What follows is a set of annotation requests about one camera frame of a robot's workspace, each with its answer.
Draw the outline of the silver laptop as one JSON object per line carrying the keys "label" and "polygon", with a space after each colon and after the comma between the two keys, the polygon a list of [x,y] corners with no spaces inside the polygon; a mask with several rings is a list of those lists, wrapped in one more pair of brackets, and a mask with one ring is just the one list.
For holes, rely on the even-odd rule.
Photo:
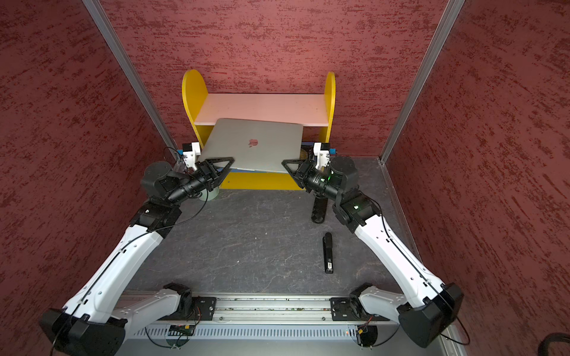
{"label": "silver laptop", "polygon": [[200,160],[232,157],[234,169],[285,173],[283,160],[297,160],[303,126],[254,120],[219,119]]}

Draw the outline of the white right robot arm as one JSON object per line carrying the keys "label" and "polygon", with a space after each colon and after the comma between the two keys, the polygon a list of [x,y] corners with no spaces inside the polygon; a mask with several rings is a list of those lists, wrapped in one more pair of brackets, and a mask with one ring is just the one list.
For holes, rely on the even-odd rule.
{"label": "white right robot arm", "polygon": [[444,283],[398,238],[380,205],[359,188],[359,172],[350,157],[335,157],[326,166],[311,159],[284,160],[287,173],[302,189],[333,202],[337,220],[381,261],[401,293],[368,286],[357,292],[357,305],[370,315],[399,324],[419,347],[428,347],[457,320],[464,293]]}

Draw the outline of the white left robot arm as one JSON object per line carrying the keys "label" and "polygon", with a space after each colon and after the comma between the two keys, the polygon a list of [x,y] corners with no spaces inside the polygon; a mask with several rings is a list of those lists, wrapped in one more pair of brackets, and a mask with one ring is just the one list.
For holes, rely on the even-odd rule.
{"label": "white left robot arm", "polygon": [[234,159],[219,157],[195,164],[190,174],[165,161],[152,163],[141,186],[147,201],[129,223],[105,262],[64,307],[47,310],[39,324],[53,351],[66,355],[115,355],[126,338],[170,315],[191,317],[191,289],[168,283],[159,292],[126,309],[117,303],[146,258],[179,225],[181,204],[219,187]]}

